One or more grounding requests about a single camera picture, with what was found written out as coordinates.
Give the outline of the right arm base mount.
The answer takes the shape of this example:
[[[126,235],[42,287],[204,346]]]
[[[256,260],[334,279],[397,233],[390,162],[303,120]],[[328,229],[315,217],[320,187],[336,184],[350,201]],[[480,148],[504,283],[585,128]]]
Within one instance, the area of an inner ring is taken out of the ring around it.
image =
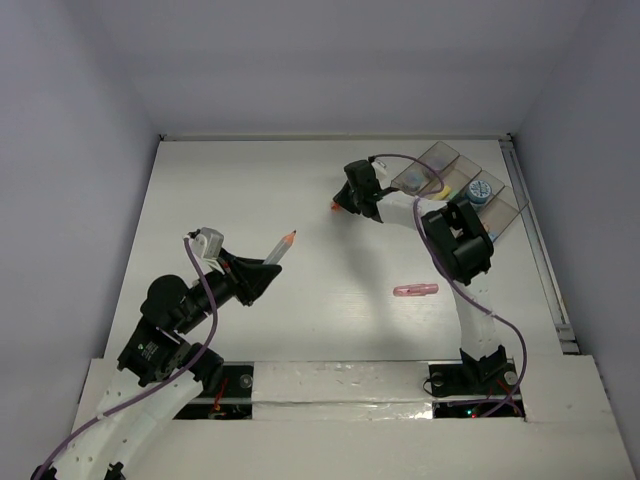
[[[432,399],[435,419],[525,418],[525,407],[519,390],[508,401],[519,376],[509,362],[496,377],[474,386],[456,363],[429,365],[422,387]]]

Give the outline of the paperclip jar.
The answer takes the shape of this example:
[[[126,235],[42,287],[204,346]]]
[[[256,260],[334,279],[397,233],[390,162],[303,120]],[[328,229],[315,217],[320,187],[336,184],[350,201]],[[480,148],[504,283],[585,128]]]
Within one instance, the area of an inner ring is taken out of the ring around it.
[[[424,176],[420,172],[412,171],[404,176],[404,186],[409,191],[420,191],[423,184]]]
[[[449,163],[447,158],[441,156],[429,157],[426,160],[426,164],[437,173],[442,172]]]

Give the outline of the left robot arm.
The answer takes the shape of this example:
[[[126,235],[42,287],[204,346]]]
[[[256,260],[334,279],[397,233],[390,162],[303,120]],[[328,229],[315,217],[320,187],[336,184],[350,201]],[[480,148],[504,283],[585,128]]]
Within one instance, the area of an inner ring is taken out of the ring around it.
[[[167,425],[223,380],[223,358],[210,344],[218,310],[236,299],[252,305],[279,275],[291,243],[266,257],[235,256],[213,230],[184,237],[198,279],[164,275],[149,287],[141,318],[117,358],[93,418],[74,430],[33,473],[35,479],[129,479]]]

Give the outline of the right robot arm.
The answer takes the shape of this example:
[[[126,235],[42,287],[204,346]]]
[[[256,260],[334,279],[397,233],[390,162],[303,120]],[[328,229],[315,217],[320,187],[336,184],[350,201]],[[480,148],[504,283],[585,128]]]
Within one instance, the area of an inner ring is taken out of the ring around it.
[[[449,283],[461,330],[459,377],[482,394],[507,365],[490,308],[486,274],[494,245],[466,199],[430,200],[382,188],[372,160],[344,167],[346,182],[333,202],[349,213],[415,230],[434,267]]]

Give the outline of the blue lid pin jar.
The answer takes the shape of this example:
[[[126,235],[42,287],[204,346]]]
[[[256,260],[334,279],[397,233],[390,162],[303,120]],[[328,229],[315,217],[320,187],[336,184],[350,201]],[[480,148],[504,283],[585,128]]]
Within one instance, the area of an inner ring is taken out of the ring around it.
[[[492,195],[491,184],[482,179],[471,181],[465,191],[465,197],[474,208],[482,208],[491,199]]]

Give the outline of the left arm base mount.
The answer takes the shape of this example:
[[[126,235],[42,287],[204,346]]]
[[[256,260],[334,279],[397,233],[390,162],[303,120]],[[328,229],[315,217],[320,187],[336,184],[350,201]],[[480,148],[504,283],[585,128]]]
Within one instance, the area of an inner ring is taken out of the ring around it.
[[[250,420],[253,416],[253,363],[226,364],[218,386],[184,406],[176,420]]]

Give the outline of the yellow marker cap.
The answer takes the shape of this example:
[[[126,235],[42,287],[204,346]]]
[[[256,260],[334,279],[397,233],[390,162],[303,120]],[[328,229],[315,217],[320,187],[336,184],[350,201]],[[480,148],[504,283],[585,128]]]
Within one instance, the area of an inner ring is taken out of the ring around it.
[[[445,185],[440,192],[436,193],[432,197],[432,199],[433,200],[446,200],[448,198],[448,196],[450,195],[450,192],[451,192],[451,188],[449,186]]]

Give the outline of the grey orange highlighter pen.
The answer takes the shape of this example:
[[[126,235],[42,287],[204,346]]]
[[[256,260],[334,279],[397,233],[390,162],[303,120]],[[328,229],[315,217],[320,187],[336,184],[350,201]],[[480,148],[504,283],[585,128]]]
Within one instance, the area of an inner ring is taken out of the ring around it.
[[[286,255],[286,253],[293,246],[296,233],[297,231],[293,230],[289,234],[282,237],[281,240],[277,243],[277,245],[273,248],[273,250],[263,260],[263,263],[265,265],[278,265],[280,261],[283,259],[283,257]]]

